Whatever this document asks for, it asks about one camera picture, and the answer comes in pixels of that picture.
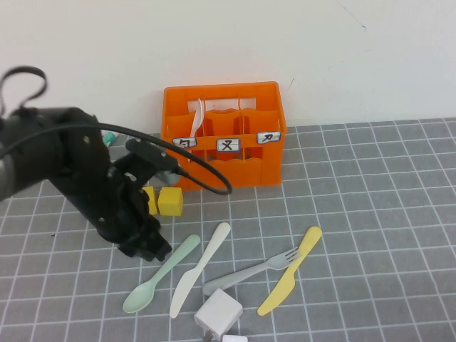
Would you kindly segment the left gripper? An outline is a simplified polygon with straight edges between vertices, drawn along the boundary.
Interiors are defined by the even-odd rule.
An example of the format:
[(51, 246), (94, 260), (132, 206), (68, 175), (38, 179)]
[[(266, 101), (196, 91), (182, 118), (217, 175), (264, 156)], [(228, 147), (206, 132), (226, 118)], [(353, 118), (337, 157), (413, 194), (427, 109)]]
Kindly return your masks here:
[(164, 260), (172, 251), (149, 214), (146, 196), (115, 167), (100, 173), (65, 171), (53, 185), (125, 256)]

